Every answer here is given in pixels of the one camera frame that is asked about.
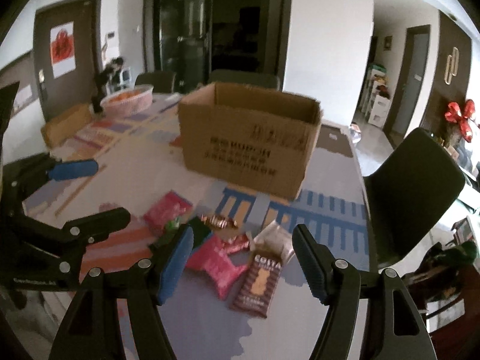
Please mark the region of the dark chair right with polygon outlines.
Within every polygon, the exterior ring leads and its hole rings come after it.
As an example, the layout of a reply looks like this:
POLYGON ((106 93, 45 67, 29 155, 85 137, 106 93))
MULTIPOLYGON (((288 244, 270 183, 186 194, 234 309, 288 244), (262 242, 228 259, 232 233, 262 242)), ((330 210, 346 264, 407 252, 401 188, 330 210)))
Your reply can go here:
POLYGON ((424 129, 411 131, 385 162, 364 178, 377 267, 398 263, 454 203, 465 174, 424 129))

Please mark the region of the pink snack bag rear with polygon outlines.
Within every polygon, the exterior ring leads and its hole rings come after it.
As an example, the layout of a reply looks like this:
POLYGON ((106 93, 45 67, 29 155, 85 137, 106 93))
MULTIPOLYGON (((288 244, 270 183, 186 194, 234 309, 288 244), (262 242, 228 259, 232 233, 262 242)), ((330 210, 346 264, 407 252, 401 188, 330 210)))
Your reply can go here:
POLYGON ((190 201, 170 190, 151 206, 143 215, 143 220, 154 236, 162 236, 166 222, 176 217, 182 217, 192 209, 192 206, 190 201))

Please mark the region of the dark green snack pack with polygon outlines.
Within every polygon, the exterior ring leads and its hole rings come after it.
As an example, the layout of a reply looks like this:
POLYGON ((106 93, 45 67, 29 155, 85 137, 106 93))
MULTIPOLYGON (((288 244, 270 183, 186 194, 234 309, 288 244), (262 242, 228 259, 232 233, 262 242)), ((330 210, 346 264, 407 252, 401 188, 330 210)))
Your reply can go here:
POLYGON ((205 242, 211 235, 212 231, 205 225, 198 216, 193 217, 186 223, 181 223, 180 228, 176 232, 171 232, 168 234, 163 233, 163 235, 158 238, 154 243, 148 246, 149 250, 152 253, 155 253, 162 245, 166 245, 174 238, 176 233, 180 230, 190 228, 193 231, 193 248, 196 250, 199 248, 203 242, 205 242))

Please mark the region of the pink plastic basket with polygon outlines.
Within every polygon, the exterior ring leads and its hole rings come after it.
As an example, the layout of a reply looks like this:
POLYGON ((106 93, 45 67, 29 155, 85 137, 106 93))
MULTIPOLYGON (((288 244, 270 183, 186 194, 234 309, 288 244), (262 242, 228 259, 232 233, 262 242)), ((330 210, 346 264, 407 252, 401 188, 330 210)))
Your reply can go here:
POLYGON ((101 102, 108 119, 124 118, 149 108, 153 102, 153 85, 138 85, 108 95, 101 102))

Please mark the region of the pink snack bag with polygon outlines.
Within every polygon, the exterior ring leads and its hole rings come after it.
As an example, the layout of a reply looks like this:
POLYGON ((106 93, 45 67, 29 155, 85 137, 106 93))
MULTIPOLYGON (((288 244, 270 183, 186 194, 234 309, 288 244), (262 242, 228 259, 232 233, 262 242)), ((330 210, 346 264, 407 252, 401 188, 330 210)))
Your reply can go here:
POLYGON ((191 254, 185 267, 196 272, 206 272, 215 284, 219 299, 223 301, 248 266, 234 265, 222 250, 221 242, 218 236, 211 236, 191 254))
POLYGON ((190 201, 170 190, 151 206, 143 215, 143 220, 154 236, 162 236, 166 222, 176 217, 182 217, 192 209, 192 206, 190 201))

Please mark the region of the white translucent pastry pack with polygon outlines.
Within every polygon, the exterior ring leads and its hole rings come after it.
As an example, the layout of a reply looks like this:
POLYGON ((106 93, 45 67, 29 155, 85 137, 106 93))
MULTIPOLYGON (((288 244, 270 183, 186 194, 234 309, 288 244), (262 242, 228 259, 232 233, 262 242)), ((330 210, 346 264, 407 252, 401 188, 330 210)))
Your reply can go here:
POLYGON ((281 258, 284 265, 288 264, 295 255, 292 234, 279 223, 272 221, 263 228, 254 238, 256 250, 268 251, 281 258))

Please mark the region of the brown cardboard box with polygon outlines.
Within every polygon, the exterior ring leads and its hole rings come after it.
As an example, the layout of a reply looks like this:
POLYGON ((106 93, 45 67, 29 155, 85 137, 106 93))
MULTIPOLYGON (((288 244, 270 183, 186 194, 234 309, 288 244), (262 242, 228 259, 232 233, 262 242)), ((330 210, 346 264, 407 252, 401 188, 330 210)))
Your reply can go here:
POLYGON ((215 82, 178 104, 191 171, 284 199, 298 197, 320 132, 317 100, 270 88, 215 82))

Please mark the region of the white storage shelf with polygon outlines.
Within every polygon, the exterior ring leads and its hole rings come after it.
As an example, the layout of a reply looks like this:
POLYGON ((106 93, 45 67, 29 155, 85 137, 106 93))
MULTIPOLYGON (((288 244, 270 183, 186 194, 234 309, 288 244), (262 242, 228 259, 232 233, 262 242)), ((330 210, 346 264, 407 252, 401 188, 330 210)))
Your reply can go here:
POLYGON ((386 69, 377 63, 367 66, 357 110, 366 121, 383 128, 391 106, 391 92, 386 69))

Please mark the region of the patterned tablecloth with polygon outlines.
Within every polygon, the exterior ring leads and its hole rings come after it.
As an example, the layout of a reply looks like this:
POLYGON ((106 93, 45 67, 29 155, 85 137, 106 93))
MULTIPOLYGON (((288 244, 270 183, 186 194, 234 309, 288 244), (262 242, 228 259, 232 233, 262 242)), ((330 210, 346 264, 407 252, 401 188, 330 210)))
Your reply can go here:
POLYGON ((259 193, 185 167, 177 119, 178 96, 157 94, 145 111, 97 121, 55 150, 66 160, 95 158, 96 175, 50 181, 24 201, 44 223, 65 222, 122 206, 128 227, 90 246, 82 271, 126 269, 151 256, 159 233, 146 222, 152 206, 184 219, 231 219, 236 228, 206 231, 173 295, 160 307, 179 359, 307 359, 326 308, 307 285, 297 258, 256 261, 254 238, 270 224, 283 246, 304 224, 335 258, 370 267, 368 214, 354 146, 345 127, 320 128, 302 189, 288 200, 259 193))

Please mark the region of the red balloon bow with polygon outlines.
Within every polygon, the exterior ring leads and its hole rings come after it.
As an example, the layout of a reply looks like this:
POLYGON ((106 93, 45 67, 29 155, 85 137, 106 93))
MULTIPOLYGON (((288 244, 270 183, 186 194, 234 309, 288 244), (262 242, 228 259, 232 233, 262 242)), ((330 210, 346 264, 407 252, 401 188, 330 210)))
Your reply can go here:
POLYGON ((449 123, 459 126, 460 134, 466 142, 471 143, 473 141, 472 127, 479 129, 479 117, 472 99, 467 99, 463 107, 457 102, 449 102, 444 117, 449 123))

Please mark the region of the pink snack bag right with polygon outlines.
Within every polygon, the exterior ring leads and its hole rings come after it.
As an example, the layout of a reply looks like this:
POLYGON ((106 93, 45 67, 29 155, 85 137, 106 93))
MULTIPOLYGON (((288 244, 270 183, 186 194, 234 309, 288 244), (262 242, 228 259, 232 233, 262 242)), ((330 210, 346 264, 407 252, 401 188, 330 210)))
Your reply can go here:
POLYGON ((215 284, 219 299, 223 301, 248 266, 234 265, 222 250, 221 242, 218 236, 211 236, 191 254, 185 267, 196 272, 206 272, 215 284))

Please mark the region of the small red chocolate pack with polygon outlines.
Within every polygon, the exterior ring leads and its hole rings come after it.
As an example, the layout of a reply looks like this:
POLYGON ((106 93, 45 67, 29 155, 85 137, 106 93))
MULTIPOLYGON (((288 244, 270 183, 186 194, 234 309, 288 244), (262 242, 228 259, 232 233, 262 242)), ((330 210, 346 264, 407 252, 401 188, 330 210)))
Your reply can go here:
POLYGON ((246 233, 239 234, 221 242, 222 250, 227 254, 236 254, 250 248, 250 237, 246 233))

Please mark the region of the dark chair behind table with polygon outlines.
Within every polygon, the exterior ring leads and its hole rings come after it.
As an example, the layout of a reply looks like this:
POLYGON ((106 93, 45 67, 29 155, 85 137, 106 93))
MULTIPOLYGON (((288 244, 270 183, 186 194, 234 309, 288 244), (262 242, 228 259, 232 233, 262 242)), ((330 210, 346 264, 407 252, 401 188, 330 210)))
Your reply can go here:
POLYGON ((214 82, 258 86, 265 89, 281 89, 281 82, 277 76, 258 72, 240 72, 217 69, 211 72, 208 79, 209 84, 214 82))

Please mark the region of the brown twist-wrapped candy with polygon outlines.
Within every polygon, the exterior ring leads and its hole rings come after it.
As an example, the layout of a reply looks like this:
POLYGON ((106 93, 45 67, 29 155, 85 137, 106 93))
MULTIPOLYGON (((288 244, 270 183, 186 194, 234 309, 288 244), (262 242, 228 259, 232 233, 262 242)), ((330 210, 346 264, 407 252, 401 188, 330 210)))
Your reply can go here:
POLYGON ((230 218, 230 217, 225 217, 221 214, 212 214, 212 215, 206 215, 202 214, 199 219, 207 226, 217 229, 217 230, 223 230, 226 228, 230 229, 238 229, 239 226, 237 222, 230 218))

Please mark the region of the brown Costa biscuit pack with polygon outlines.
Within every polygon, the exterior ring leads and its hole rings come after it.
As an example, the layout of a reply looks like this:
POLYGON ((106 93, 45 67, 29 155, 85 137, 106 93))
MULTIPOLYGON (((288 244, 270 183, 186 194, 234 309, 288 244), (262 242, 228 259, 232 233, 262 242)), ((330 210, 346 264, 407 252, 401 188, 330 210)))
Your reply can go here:
POLYGON ((266 319, 281 271, 279 256, 264 251, 255 252, 230 308, 266 319))

